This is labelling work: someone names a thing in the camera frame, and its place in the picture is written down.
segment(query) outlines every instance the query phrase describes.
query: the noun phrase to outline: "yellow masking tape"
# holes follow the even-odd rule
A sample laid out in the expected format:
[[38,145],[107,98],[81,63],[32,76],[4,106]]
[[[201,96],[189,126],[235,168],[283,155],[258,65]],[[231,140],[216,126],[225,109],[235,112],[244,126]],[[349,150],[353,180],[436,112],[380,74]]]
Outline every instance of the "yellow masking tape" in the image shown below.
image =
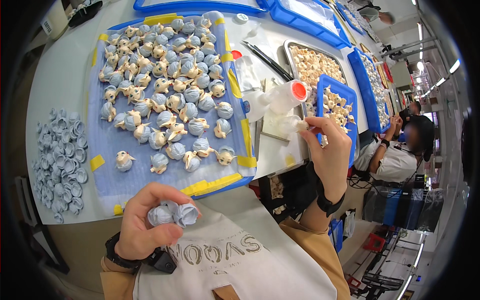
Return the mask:
[[232,51],[232,48],[230,48],[230,42],[228,41],[228,35],[227,35],[226,29],[225,29],[225,50]]
[[233,55],[231,53],[225,53],[220,59],[222,60],[222,62],[233,61]]
[[233,73],[232,69],[228,70],[227,76],[228,76],[228,81],[230,81],[230,89],[232,91],[232,94],[238,99],[240,99],[241,92],[240,92],[239,82],[237,81],[237,78],[235,77],[235,74]]
[[225,19],[224,18],[220,18],[220,19],[217,19],[215,21],[215,25],[218,25],[218,24],[224,24],[225,23]]
[[245,147],[247,148],[247,157],[252,157],[252,138],[250,137],[250,126],[248,124],[248,119],[243,119],[241,123],[241,132],[243,133],[243,141],[245,142]]
[[202,180],[200,182],[197,182],[195,184],[192,184],[191,186],[184,188],[183,190],[180,190],[180,192],[189,196],[205,195],[210,192],[218,191],[228,185],[231,185],[234,182],[239,181],[242,178],[243,178],[242,175],[240,175],[239,173],[235,173],[229,176],[222,177],[212,182],[206,182],[205,180]]
[[90,160],[90,168],[92,169],[92,172],[103,164],[105,164],[105,160],[100,154]]
[[93,50],[92,67],[96,65],[96,47]]
[[106,41],[106,40],[108,39],[108,35],[102,33],[102,34],[98,37],[98,39],[101,39],[101,40],[103,40],[103,41]]
[[115,204],[115,206],[113,207],[113,214],[116,216],[123,215],[123,208],[121,207],[120,204]]
[[183,19],[182,16],[178,16],[176,13],[166,13],[166,14],[161,14],[158,16],[151,16],[151,17],[146,17],[144,19],[144,24],[148,26],[152,26],[155,24],[166,24],[166,23],[171,23],[175,19]]
[[257,160],[254,157],[237,156],[239,166],[254,168],[257,166]]

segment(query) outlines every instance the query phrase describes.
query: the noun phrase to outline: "black wristwatch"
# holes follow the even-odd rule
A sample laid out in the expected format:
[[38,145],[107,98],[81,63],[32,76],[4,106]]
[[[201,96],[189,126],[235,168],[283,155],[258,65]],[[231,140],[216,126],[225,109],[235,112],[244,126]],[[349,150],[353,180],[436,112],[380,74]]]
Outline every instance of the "black wristwatch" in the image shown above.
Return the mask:
[[325,198],[324,185],[322,184],[321,181],[317,185],[317,192],[318,192],[317,205],[321,210],[323,210],[327,214],[327,217],[329,217],[331,214],[336,212],[342,205],[343,199],[345,199],[345,193],[343,193],[343,196],[342,198],[340,198],[340,201],[338,201],[335,204],[327,200],[327,198]]
[[177,268],[177,265],[171,258],[170,254],[163,251],[160,247],[155,248],[152,254],[147,258],[142,260],[128,260],[121,258],[118,254],[115,253],[115,245],[120,239],[120,232],[111,237],[105,243],[107,249],[106,257],[111,260],[114,264],[117,264],[121,267],[128,269],[135,269],[139,267],[142,263],[152,266],[158,271],[172,274],[173,271]]

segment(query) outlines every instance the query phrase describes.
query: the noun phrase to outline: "hand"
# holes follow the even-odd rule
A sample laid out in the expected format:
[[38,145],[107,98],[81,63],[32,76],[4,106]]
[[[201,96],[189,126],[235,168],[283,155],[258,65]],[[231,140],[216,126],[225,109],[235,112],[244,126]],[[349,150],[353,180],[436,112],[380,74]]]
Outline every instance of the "hand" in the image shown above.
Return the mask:
[[144,259],[152,254],[155,248],[175,244],[182,236],[183,229],[175,223],[153,227],[148,222],[148,211],[159,206],[161,200],[195,205],[192,198],[174,187],[158,182],[147,184],[125,206],[120,239],[115,245],[118,256],[128,260]]
[[[300,135],[305,139],[312,153],[315,173],[324,185],[325,197],[333,204],[347,190],[348,159],[352,140],[329,118],[307,117],[307,123],[315,128],[304,130]],[[320,146],[316,134],[326,135],[328,145]]]

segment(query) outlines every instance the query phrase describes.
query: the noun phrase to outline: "plastic stool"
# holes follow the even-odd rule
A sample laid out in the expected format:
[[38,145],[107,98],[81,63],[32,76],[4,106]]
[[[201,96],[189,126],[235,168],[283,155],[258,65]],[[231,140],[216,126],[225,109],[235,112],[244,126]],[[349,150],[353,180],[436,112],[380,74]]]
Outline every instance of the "plastic stool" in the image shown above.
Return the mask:
[[373,233],[370,233],[369,238],[370,238],[370,241],[368,242],[367,245],[363,246],[363,248],[366,250],[380,252],[384,247],[385,239]]

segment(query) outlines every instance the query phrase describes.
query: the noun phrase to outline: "black watch strap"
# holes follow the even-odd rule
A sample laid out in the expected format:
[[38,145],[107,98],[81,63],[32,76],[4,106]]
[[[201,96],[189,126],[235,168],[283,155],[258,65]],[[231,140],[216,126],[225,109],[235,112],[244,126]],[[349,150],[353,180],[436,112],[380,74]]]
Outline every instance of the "black watch strap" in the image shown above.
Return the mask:
[[128,268],[128,269],[134,269],[142,263],[141,260],[128,260],[128,259],[123,259],[121,258],[118,254],[115,253],[115,245],[120,239],[120,232],[118,232],[116,235],[111,237],[110,239],[107,240],[105,243],[105,247],[107,249],[107,258],[111,260],[114,264],[117,264],[121,267]]
[[345,193],[343,193],[343,196],[342,198],[340,198],[340,201],[338,201],[335,204],[327,200],[327,198],[325,198],[324,185],[322,184],[321,181],[317,185],[317,192],[318,192],[317,205],[321,210],[323,210],[327,214],[327,217],[329,217],[331,214],[333,214],[340,208],[340,206],[343,203],[343,199],[345,198]]

